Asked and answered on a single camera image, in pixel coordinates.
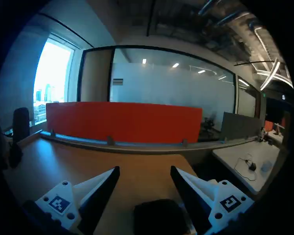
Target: red partition panel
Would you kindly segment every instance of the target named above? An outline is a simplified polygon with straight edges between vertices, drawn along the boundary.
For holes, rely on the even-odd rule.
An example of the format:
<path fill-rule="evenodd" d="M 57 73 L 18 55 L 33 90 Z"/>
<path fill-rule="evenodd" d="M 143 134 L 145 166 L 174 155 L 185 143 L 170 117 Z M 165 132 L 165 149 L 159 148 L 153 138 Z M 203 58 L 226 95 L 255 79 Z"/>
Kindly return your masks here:
<path fill-rule="evenodd" d="M 58 134 L 136 143 L 197 142 L 201 108 L 115 102 L 48 103 L 47 125 Z"/>
<path fill-rule="evenodd" d="M 265 121 L 265 130 L 266 131 L 272 131 L 272 129 L 273 129 L 273 122 L 271 122 L 271 121 Z"/>

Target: glass wall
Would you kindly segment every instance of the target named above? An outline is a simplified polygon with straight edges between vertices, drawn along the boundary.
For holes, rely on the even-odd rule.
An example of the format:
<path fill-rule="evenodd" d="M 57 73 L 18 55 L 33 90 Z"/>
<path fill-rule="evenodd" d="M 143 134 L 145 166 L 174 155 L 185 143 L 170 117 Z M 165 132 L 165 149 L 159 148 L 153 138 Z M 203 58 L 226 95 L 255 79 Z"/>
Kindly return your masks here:
<path fill-rule="evenodd" d="M 193 57 L 151 49 L 116 49 L 111 102 L 198 107 L 221 130 L 223 113 L 234 111 L 234 74 Z"/>
<path fill-rule="evenodd" d="M 257 117 L 256 101 L 258 93 L 254 87 L 238 76 L 238 114 Z"/>

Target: window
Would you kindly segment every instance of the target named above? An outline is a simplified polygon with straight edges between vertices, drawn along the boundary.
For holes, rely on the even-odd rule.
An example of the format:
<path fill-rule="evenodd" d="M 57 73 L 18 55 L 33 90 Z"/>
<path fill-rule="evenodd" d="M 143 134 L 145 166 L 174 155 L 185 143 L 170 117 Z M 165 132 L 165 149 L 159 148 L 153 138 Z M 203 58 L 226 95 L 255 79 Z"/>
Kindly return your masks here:
<path fill-rule="evenodd" d="M 49 38 L 34 82 L 34 122 L 46 120 L 46 103 L 65 102 L 74 50 Z"/>
<path fill-rule="evenodd" d="M 259 92 L 238 76 L 238 114 L 248 117 L 257 115 L 257 100 Z"/>
<path fill-rule="evenodd" d="M 221 130 L 223 113 L 234 111 L 234 75 L 216 65 L 177 53 L 116 49 L 110 101 L 198 107 Z"/>

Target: desk surface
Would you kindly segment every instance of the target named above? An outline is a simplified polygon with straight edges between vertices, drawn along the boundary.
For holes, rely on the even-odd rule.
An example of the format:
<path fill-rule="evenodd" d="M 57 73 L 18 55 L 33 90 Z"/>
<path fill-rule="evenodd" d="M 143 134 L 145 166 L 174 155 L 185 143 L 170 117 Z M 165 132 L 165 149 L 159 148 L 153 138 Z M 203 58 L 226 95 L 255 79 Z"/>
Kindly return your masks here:
<path fill-rule="evenodd" d="M 170 176 L 171 165 L 196 175 L 181 155 L 131 155 L 97 152 L 36 139 L 23 147 L 14 170 L 4 171 L 20 203 L 37 200 L 62 180 L 73 185 L 120 166 L 120 177 L 94 234 L 133 234 L 133 209 L 169 198 L 181 203 Z"/>
<path fill-rule="evenodd" d="M 274 145 L 269 145 L 267 142 L 254 141 L 229 148 L 216 149 L 213 150 L 212 153 L 233 172 L 253 194 L 258 194 L 270 176 L 279 152 L 280 149 Z M 239 157 L 242 159 L 251 159 L 256 164 L 255 172 L 249 170 L 245 161 L 239 159 Z M 261 170 L 265 161 L 271 163 L 271 168 L 267 172 Z M 250 180 L 256 180 L 250 181 L 242 177 L 238 172 L 248 177 Z"/>
<path fill-rule="evenodd" d="M 282 144 L 283 142 L 283 136 L 275 135 L 275 130 L 269 131 L 268 136 L 274 140 L 276 140 L 278 143 Z"/>

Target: sky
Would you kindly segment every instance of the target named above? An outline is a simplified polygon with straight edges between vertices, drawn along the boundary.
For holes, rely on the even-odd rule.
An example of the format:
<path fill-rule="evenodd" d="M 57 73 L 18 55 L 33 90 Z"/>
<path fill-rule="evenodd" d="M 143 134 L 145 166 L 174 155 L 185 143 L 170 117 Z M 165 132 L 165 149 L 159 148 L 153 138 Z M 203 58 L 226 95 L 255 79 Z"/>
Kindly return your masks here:
<path fill-rule="evenodd" d="M 46 42 L 37 66 L 34 83 L 34 101 L 36 91 L 42 90 L 41 98 L 44 99 L 45 87 L 47 84 L 54 86 L 55 95 L 53 97 L 59 102 L 64 102 L 65 76 L 73 50 L 64 49 L 60 46 Z"/>

